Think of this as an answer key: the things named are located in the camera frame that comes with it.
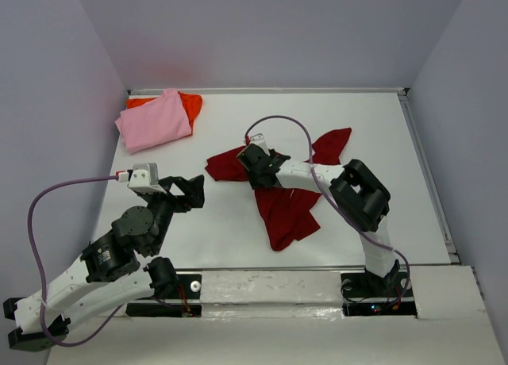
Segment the dark red t shirt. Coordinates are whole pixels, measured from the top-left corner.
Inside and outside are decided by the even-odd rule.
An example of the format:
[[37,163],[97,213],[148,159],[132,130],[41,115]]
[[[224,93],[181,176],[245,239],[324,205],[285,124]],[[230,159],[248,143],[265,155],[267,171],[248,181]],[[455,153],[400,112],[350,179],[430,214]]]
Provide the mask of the dark red t shirt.
[[[313,162],[336,165],[352,134],[352,129],[331,130],[312,143]],[[247,175],[237,154],[242,147],[210,157],[205,169],[216,181],[246,182]],[[271,249],[280,252],[295,240],[302,240],[321,226],[310,210],[321,197],[308,190],[258,189],[254,191],[257,208],[264,221]]]

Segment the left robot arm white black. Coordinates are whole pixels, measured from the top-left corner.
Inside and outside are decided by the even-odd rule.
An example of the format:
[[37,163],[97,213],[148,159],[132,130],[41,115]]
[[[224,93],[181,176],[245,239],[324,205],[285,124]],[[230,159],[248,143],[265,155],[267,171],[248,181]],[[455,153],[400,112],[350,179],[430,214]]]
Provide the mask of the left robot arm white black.
[[140,298],[161,305],[174,298],[184,317],[194,316],[186,292],[198,291],[196,282],[185,286],[171,260],[159,253],[173,216],[204,206],[203,175],[158,179],[148,166],[139,166],[118,171],[107,180],[124,183],[144,204],[128,208],[52,281],[47,280],[37,251],[33,233],[36,206],[30,205],[27,228],[41,288],[31,296],[4,301],[5,318],[16,324],[7,336],[10,349],[42,352],[54,346],[69,348],[72,344],[66,338],[71,330],[99,314],[115,314]]

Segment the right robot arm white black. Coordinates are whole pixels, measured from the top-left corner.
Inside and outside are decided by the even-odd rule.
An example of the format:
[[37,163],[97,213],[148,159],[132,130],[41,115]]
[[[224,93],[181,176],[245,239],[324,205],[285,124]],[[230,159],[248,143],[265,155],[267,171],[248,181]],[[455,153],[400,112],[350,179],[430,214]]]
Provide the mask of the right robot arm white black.
[[251,143],[237,155],[251,187],[307,190],[323,195],[360,235],[365,271],[390,278],[399,262],[387,227],[390,192],[360,160],[345,165],[302,162]]

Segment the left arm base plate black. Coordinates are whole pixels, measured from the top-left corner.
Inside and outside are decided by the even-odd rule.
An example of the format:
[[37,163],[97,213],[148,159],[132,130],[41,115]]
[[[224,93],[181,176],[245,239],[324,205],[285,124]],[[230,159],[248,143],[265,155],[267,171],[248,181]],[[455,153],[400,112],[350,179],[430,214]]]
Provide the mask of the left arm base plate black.
[[199,318],[202,315],[202,274],[179,272],[179,285],[165,298],[152,296],[129,302],[125,307],[128,317]]

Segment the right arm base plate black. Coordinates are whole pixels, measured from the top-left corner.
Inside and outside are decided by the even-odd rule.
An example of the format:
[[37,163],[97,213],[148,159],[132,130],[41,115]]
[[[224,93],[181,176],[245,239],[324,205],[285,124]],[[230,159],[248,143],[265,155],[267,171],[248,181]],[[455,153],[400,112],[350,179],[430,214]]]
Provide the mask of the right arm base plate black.
[[411,285],[406,285],[406,272],[400,272],[388,289],[374,289],[363,272],[341,274],[342,313],[345,317],[386,317],[418,315]]

